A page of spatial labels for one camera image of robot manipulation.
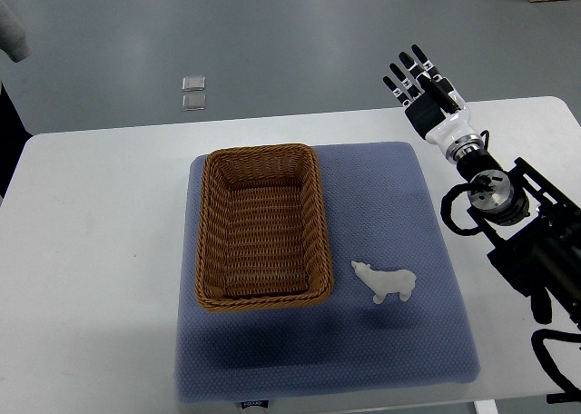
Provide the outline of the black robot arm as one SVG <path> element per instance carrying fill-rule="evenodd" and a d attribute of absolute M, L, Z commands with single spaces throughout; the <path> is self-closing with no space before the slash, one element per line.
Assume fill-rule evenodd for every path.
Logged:
<path fill-rule="evenodd" d="M 580 209 L 524 159 L 505 171 L 484 149 L 457 162 L 465 183 L 441 204 L 454 233 L 484 233 L 488 259 L 520 294 L 531 300 L 535 320 L 552 320 L 551 301 L 580 322 Z"/>

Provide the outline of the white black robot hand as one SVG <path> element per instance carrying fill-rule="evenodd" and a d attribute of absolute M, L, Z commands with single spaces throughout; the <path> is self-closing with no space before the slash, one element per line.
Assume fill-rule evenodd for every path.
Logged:
<path fill-rule="evenodd" d="M 468 105 L 453 83 L 416 44 L 399 53 L 389 65 L 383 83 L 404 109 L 412 128 L 427 143 L 436 145 L 450 163 L 485 148 L 485 140 L 471 125 Z"/>

